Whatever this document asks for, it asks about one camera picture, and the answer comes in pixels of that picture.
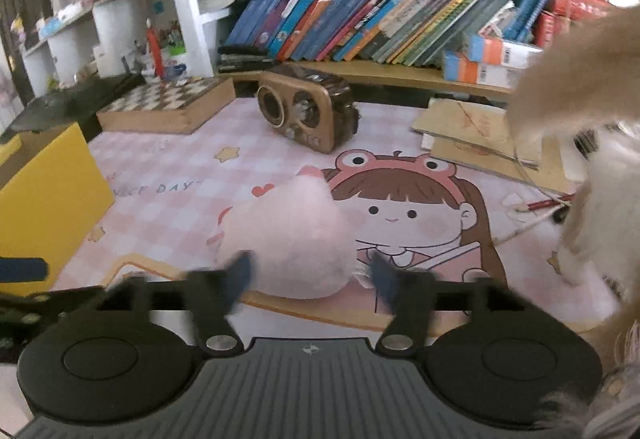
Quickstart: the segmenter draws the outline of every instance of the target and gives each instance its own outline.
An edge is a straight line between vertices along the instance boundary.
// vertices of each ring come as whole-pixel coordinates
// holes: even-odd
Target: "yellow box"
[[[27,295],[52,286],[114,197],[78,124],[19,137],[0,147],[0,257],[42,257],[49,276],[0,292]]]

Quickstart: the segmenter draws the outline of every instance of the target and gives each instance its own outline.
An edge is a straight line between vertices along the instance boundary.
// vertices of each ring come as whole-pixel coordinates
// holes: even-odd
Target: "pink plush toy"
[[[220,231],[210,239],[216,267],[248,249],[255,255],[256,291],[301,299],[340,291],[353,274],[354,233],[321,171],[305,167],[260,193],[221,215]]]

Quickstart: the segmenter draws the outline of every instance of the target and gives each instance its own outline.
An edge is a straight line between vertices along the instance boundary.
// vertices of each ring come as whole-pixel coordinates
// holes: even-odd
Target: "chessboard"
[[[145,84],[97,113],[108,132],[190,134],[236,97],[232,79]]]

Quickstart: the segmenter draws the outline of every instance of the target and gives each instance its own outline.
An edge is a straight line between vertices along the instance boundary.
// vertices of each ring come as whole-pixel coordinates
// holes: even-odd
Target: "pink checkered play mat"
[[[178,270],[210,267],[214,257],[207,240],[216,234],[223,210],[268,194],[310,165],[324,169],[334,199],[354,217],[354,278],[327,299],[288,301],[255,294],[248,303],[380,329],[386,316],[358,274],[378,250],[398,267],[429,268],[447,279],[506,278],[512,289],[577,329],[612,312],[615,301],[600,279],[572,287],[556,273],[559,228],[550,221],[497,247],[491,243],[491,237],[530,220],[532,214],[513,206],[543,199],[537,190],[431,160],[420,149],[421,135],[409,128],[420,109],[359,108],[359,132],[330,156],[273,132],[253,98],[236,99],[190,136],[101,134],[90,149],[116,202],[55,288],[103,283],[119,263],[130,262],[127,267],[135,269],[136,261],[122,259],[132,253]],[[354,190],[356,177],[360,182]],[[408,182],[409,177],[418,179]],[[351,312],[357,315],[351,318]]]

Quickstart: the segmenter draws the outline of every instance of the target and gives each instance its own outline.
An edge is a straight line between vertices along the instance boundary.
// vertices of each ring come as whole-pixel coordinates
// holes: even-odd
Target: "cartoon girl print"
[[[325,169],[334,200],[356,227],[356,278],[371,287],[365,265],[374,252],[401,269],[428,269],[448,280],[491,276],[506,283],[476,186],[456,177],[456,166],[433,159],[340,154]]]

